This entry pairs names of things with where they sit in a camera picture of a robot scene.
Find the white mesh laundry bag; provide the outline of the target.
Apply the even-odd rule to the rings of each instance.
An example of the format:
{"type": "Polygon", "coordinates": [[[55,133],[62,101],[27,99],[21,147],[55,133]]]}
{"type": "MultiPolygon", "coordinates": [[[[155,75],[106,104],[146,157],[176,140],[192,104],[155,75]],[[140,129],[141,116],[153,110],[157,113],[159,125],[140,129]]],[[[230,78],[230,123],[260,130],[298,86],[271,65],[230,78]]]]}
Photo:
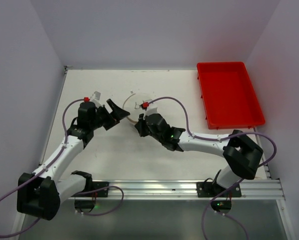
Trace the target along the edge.
{"type": "Polygon", "coordinates": [[[129,112],[127,117],[128,121],[135,125],[138,122],[139,115],[144,114],[145,110],[142,109],[141,104],[152,101],[151,95],[142,92],[130,92],[130,96],[123,102],[122,109],[129,112]]]}

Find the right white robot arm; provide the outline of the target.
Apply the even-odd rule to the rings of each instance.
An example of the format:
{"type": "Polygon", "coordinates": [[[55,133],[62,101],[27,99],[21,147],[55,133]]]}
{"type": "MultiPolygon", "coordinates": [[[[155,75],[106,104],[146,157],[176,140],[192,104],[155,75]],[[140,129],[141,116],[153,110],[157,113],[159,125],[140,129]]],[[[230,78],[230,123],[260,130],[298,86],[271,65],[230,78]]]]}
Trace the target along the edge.
{"type": "Polygon", "coordinates": [[[135,128],[140,137],[150,136],[169,151],[201,152],[224,157],[227,166],[217,172],[211,185],[202,188],[210,194],[224,196],[237,181],[253,180],[256,176],[263,149],[240,130],[223,134],[209,141],[210,134],[194,135],[186,129],[170,126],[159,114],[140,114],[135,128]]]}

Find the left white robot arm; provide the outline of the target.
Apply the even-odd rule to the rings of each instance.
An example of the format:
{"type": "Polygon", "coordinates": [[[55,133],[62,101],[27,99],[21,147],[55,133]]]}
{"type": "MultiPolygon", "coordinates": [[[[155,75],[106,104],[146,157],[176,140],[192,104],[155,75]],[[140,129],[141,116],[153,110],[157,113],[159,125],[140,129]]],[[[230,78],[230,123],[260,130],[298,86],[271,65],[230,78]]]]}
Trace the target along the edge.
{"type": "Polygon", "coordinates": [[[94,137],[95,130],[109,130],[130,113],[107,101],[111,112],[104,105],[88,97],[78,99],[77,117],[70,127],[64,127],[64,138],[55,152],[32,173],[23,173],[18,179],[16,209],[19,213],[50,221],[61,204],[72,196],[94,198],[98,191],[90,173],[75,170],[61,180],[70,163],[94,137]]]}

